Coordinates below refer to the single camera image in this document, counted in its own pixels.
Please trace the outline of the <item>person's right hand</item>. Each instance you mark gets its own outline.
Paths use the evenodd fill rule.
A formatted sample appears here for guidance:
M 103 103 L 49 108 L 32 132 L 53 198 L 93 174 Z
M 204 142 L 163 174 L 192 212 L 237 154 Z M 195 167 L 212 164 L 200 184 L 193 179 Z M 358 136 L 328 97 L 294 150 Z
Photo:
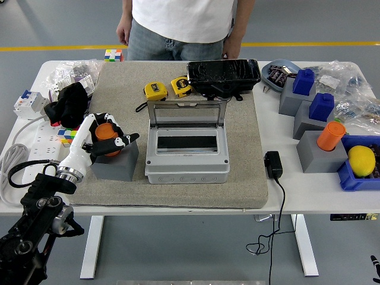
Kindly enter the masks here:
M 116 28 L 116 34 L 119 39 L 119 43 L 122 45 L 128 46 L 129 45 L 129 36 L 131 32 L 132 27 L 132 20 L 130 18 L 121 18 L 117 28 Z

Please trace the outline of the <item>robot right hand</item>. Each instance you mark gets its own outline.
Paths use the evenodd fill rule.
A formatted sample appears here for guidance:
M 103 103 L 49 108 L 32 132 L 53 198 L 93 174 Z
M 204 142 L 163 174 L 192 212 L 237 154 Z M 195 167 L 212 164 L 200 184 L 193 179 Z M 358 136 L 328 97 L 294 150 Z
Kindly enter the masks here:
M 376 258 L 376 256 L 374 256 L 374 255 L 371 255 L 370 259 L 371 259 L 373 266 L 376 270 L 376 273 L 378 275 L 378 278 L 373 278 L 373 281 L 377 284 L 380 284 L 380 279 L 379 279 L 380 278 L 380 263 L 379 263 L 378 259 Z

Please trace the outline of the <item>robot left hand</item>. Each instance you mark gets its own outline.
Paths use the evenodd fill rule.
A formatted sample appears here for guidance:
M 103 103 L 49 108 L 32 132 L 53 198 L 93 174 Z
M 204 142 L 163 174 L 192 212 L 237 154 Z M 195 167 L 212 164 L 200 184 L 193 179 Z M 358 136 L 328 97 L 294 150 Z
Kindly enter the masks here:
M 104 123 L 110 123 L 111 129 L 116 132 L 115 138 L 103 141 L 97 139 L 95 130 Z M 85 117 L 79 127 L 69 148 L 69 154 L 60 162 L 56 175 L 75 176 L 78 180 L 82 180 L 87 168 L 98 156 L 121 151 L 139 137 L 138 133 L 125 135 L 110 113 L 91 113 Z

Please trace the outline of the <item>person's left hand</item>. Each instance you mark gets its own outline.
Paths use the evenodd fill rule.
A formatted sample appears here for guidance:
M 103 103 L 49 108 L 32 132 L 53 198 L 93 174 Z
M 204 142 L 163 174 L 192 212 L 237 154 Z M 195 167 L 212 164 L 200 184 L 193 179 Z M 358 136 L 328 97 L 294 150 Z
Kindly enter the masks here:
M 240 55 L 243 32 L 233 30 L 223 43 L 222 58 L 237 59 Z

